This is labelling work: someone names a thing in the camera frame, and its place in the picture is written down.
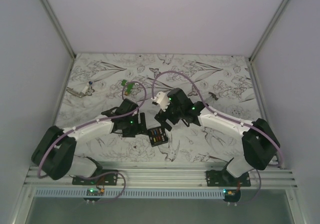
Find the black fuse box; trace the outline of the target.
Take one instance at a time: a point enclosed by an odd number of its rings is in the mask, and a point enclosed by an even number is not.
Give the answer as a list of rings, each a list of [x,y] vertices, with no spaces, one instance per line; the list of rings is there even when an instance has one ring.
[[[162,127],[155,127],[147,130],[150,144],[152,147],[166,144],[169,142],[166,130]]]

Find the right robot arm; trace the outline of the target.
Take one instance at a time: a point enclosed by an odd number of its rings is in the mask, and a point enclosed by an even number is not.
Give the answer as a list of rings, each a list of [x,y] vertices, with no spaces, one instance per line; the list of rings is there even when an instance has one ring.
[[[261,118],[249,121],[224,114],[204,100],[192,102],[180,88],[169,93],[158,92],[152,101],[160,107],[156,121],[168,131],[181,120],[186,126],[209,128],[242,142],[243,154],[232,157],[223,168],[221,179],[227,186],[235,185],[241,175],[251,170],[265,170],[280,152],[280,144],[269,124]]]

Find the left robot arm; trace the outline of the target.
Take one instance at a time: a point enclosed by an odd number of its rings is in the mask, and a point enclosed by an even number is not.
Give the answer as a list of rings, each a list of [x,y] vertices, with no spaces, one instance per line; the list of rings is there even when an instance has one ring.
[[[32,163],[38,166],[37,177],[59,180],[70,174],[83,177],[89,184],[98,184],[102,172],[97,162],[91,157],[75,156],[76,147],[117,130],[134,127],[135,117],[143,104],[124,99],[120,106],[103,111],[81,125],[68,128],[51,126],[31,156]]]

